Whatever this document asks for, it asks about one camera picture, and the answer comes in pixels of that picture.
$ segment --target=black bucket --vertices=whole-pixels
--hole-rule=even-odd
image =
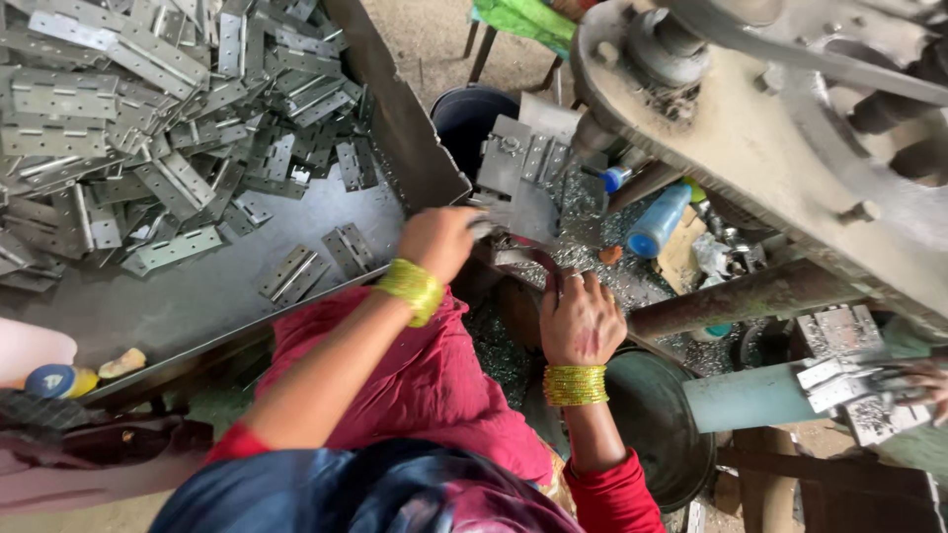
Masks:
[[[685,370],[650,352],[623,350],[606,365],[606,394],[622,442],[636,451],[664,513],[685,506],[714,471],[713,433],[699,433],[682,383]]]
[[[472,182],[481,168],[481,143],[494,129],[497,115],[516,120],[520,104],[514,97],[479,83],[448,89],[431,106],[431,121],[441,144]]]

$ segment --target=blue bottle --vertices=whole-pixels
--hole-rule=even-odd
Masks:
[[[682,219],[684,208],[691,201],[691,187],[685,183],[671,185],[629,231],[627,244],[636,255],[647,259],[658,257],[671,232]]]
[[[610,167],[599,175],[599,179],[606,182],[606,193],[612,194],[622,187],[622,184],[633,174],[632,169],[624,165]]]

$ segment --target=green plastic bag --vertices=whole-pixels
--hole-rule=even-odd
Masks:
[[[570,60],[570,41],[576,23],[550,9],[541,0],[474,0],[474,18],[497,31],[539,41],[559,57]]]

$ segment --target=red sleeve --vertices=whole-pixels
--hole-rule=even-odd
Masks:
[[[228,432],[224,433],[221,442],[214,445],[208,452],[204,464],[209,465],[215,461],[227,461],[228,459],[243,459],[258,453],[271,451],[256,435],[238,421],[230,427]]]
[[[576,517],[586,531],[595,533],[665,533],[661,513],[646,488],[639,456],[605,472],[573,475],[573,459],[564,469],[566,484],[576,502]]]

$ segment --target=dirt floor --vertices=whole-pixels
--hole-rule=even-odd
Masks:
[[[399,68],[421,103],[430,109],[445,90],[466,84],[483,36],[478,32],[471,57],[462,59],[469,28],[469,0],[363,0]],[[518,95],[539,84],[555,58],[546,47],[527,39],[499,33],[487,60],[481,83]],[[562,68],[562,101],[573,101],[573,78],[569,66]],[[548,100],[553,91],[539,93]],[[852,440],[827,429],[829,421],[794,424],[785,428],[799,442],[826,457],[851,446]],[[138,533],[148,529],[169,493],[153,494],[80,511],[0,517],[0,533],[80,533],[86,531]],[[743,531],[740,518],[708,507],[707,533]]]

